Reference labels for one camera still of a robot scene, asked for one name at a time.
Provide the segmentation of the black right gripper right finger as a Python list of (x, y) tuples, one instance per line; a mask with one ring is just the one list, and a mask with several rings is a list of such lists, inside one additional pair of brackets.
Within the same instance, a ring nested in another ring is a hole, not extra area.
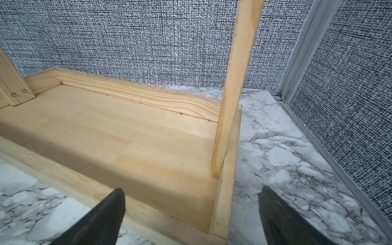
[(269, 245), (332, 245), (270, 187), (258, 194), (259, 214)]

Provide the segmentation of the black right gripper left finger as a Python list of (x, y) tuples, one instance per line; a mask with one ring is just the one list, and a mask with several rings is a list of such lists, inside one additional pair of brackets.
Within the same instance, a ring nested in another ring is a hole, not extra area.
[(115, 245), (125, 211), (125, 193), (117, 188), (51, 244)]

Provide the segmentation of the wooden hanging rack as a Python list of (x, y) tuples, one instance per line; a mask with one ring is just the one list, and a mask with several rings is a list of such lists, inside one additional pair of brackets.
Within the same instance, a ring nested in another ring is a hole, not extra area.
[(221, 100), (52, 68), (1, 51), (1, 159), (93, 207), (125, 192), (123, 225), (158, 244), (225, 245), (239, 98), (263, 1), (240, 1)]

